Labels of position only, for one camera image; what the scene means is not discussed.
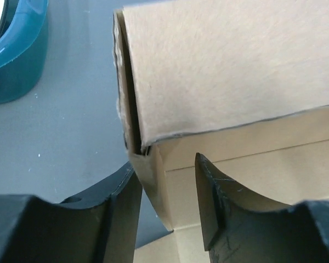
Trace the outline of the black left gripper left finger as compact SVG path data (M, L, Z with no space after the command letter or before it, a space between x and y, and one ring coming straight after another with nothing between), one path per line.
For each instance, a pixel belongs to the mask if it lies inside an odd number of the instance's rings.
M141 196L130 164L61 203L0 195L0 262L132 262Z

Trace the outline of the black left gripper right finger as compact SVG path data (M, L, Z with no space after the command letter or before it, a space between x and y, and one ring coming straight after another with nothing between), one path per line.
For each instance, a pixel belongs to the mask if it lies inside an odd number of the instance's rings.
M329 262L329 200L264 197L195 156L203 245L211 262Z

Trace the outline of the brown cardboard box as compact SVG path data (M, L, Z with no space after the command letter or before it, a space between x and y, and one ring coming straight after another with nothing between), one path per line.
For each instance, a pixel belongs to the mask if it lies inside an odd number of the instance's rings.
M163 1L114 13L128 158L169 234L135 262L211 262L195 156L294 205L329 200L329 1Z

